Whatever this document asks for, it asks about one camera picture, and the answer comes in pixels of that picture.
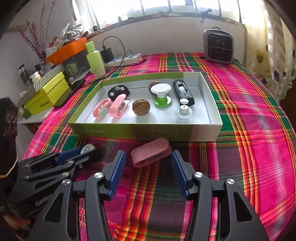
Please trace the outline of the person left hand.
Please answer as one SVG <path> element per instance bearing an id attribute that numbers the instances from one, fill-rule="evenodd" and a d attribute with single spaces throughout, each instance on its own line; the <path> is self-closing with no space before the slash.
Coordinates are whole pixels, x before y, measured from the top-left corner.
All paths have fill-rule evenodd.
<path id="1" fill-rule="evenodd" d="M 3 216 L 5 221 L 14 229 L 18 229 L 20 227 L 28 226 L 31 224 L 29 219 L 18 219 L 16 216 L 12 214 L 6 214 Z"/>

